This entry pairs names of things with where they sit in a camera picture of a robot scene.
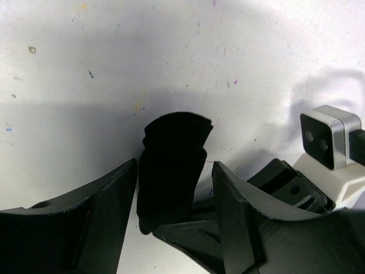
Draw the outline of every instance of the paint speck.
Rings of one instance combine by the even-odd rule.
[[[88,70],[88,72],[89,72],[90,78],[91,78],[91,79],[92,79],[92,78],[94,78],[94,75],[91,73],[91,71],[90,71],[90,70]]]
[[[140,110],[140,108],[141,108],[141,101],[140,101],[140,100],[138,100],[138,101],[136,102],[136,104],[135,104],[135,111]]]
[[[35,54],[37,52],[37,49],[35,47],[29,46],[28,47],[29,53]]]

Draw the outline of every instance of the camera lens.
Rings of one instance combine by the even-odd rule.
[[[323,151],[327,151],[329,148],[329,145],[327,144],[326,140],[320,139],[319,140],[319,147],[323,150]]]
[[[313,142],[313,135],[309,130],[306,131],[306,138],[309,142]]]

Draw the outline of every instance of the screw hole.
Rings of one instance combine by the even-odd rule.
[[[295,187],[292,187],[291,190],[290,190],[290,193],[293,194],[293,195],[296,195],[300,192],[301,188],[298,187],[298,186],[295,186]]]

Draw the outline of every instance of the silver camera housing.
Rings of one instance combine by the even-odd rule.
[[[327,168],[335,170],[354,162],[349,133],[362,128],[357,115],[324,105],[303,113],[301,127],[305,151]]]

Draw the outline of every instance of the white wall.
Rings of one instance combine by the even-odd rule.
[[[198,197],[214,160],[244,179],[293,163],[301,111],[365,118],[364,12],[345,0],[0,1],[0,209],[138,158],[144,126],[172,111],[214,124]],[[134,212],[119,273],[205,273],[141,236]]]

